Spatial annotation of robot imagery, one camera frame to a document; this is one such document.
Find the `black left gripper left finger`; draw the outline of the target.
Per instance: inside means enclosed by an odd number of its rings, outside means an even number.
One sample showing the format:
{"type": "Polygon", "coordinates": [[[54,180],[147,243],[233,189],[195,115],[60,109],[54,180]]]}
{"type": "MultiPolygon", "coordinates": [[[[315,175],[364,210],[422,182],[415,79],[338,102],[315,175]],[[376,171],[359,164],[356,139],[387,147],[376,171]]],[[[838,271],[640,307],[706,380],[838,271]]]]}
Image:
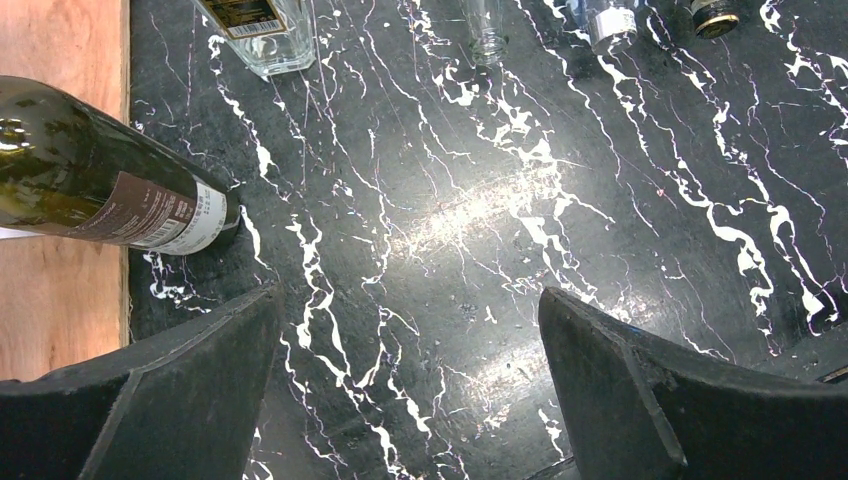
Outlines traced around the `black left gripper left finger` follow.
{"type": "Polygon", "coordinates": [[[281,331],[266,285],[115,352],[1,385],[5,479],[238,479],[281,331]]]}

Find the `clear round glass bottle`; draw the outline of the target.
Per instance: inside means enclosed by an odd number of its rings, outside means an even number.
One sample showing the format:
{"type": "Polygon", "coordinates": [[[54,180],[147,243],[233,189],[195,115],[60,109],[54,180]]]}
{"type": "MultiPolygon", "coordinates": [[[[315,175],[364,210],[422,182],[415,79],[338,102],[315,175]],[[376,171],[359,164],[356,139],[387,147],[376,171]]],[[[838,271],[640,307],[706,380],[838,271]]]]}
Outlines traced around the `clear round glass bottle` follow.
{"type": "Polygon", "coordinates": [[[470,33],[474,63],[491,67],[501,62],[508,44],[502,26],[502,1],[463,0],[460,4],[470,33]]]}

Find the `clear square bottle black cap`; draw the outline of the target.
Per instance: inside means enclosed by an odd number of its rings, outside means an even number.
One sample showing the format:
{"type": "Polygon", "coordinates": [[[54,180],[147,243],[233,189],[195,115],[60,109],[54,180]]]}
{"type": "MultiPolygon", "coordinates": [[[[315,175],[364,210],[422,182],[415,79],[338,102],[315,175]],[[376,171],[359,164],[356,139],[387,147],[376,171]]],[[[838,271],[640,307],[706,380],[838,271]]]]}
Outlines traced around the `clear square bottle black cap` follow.
{"type": "Polygon", "coordinates": [[[194,5],[260,77],[305,70],[316,60],[307,1],[198,0],[194,5]]]}

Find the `dark bottle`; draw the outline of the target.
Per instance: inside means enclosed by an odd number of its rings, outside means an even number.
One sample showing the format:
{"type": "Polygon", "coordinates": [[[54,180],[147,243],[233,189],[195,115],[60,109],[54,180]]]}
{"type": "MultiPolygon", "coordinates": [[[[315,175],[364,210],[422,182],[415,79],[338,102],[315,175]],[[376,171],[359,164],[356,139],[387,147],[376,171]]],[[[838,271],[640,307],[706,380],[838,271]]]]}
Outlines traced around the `dark bottle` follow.
{"type": "Polygon", "coordinates": [[[209,172],[62,90],[2,76],[2,228],[183,256],[239,223],[209,172]]]}

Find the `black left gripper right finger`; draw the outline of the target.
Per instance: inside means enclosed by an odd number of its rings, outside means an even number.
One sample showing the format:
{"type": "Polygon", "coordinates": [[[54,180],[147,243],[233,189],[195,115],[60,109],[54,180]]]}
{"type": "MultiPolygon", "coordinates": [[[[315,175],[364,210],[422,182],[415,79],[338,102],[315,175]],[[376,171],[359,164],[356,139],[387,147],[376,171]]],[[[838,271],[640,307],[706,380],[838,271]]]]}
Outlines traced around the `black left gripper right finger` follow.
{"type": "Polygon", "coordinates": [[[843,479],[847,389],[686,349],[558,288],[538,322],[583,479],[843,479]]]}

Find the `blue square glass bottle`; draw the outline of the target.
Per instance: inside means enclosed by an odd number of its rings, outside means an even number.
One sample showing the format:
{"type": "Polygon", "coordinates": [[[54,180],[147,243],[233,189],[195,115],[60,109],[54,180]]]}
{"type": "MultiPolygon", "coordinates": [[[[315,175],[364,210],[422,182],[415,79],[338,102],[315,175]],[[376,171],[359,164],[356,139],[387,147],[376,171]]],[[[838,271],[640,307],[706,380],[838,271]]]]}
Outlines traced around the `blue square glass bottle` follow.
{"type": "Polygon", "coordinates": [[[577,26],[589,36],[596,55],[614,55],[634,43],[638,31],[636,13],[641,1],[571,0],[566,5],[577,26]]]}

